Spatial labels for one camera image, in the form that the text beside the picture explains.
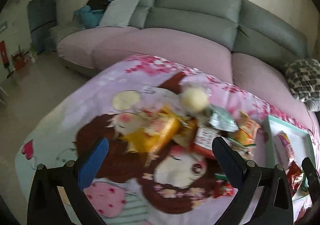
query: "blue gripper pad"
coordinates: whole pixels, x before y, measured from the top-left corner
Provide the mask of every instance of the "blue gripper pad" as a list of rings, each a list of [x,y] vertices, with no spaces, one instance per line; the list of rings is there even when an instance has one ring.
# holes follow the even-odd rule
[[[103,160],[108,154],[109,142],[108,139],[102,138],[101,141],[92,148],[91,154],[86,156],[84,162],[78,170],[78,185],[80,190],[90,187],[94,177],[96,176]]]

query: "box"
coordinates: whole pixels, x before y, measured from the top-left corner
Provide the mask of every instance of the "box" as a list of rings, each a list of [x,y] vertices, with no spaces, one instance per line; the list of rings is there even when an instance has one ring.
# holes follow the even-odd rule
[[[269,115],[265,118],[262,125],[265,132],[268,133],[268,140],[266,142],[268,168],[274,168],[276,164],[280,163],[280,161],[278,160],[278,156],[275,154],[275,146],[273,141],[273,137],[280,131],[283,131],[287,134],[296,157],[296,163],[301,169],[301,164],[305,157],[309,157],[313,166],[316,166],[313,146],[308,132],[305,132],[292,124]],[[309,193],[306,193],[299,189],[297,193],[292,197],[292,201],[300,200],[308,194]]]

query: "metal bolt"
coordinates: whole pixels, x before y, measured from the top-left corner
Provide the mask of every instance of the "metal bolt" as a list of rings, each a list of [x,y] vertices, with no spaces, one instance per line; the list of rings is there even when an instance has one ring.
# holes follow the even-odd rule
[[[255,165],[256,164],[254,161],[251,161],[251,160],[247,161],[247,166],[254,167]]]
[[[41,170],[43,167],[44,167],[43,164],[38,164],[38,165],[37,165],[37,170]]]
[[[277,169],[279,170],[279,171],[283,171],[283,166],[281,165],[281,164],[277,164]]]
[[[75,161],[73,160],[69,160],[68,162],[66,162],[67,167],[73,167],[74,164],[75,164]]]

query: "patterned cushion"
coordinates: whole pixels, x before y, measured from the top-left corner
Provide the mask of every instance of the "patterned cushion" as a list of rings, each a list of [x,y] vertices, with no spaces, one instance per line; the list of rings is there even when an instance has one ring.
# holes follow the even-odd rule
[[[315,59],[297,60],[285,66],[292,96],[302,102],[320,100],[320,63]]]

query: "gray floor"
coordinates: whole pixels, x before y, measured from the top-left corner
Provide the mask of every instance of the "gray floor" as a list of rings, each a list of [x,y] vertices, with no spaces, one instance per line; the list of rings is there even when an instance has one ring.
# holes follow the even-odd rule
[[[0,104],[0,194],[21,225],[26,224],[27,204],[15,173],[15,155],[37,123],[87,80],[66,69],[56,55],[42,53],[36,63],[0,83],[10,96],[0,97],[7,103]]]

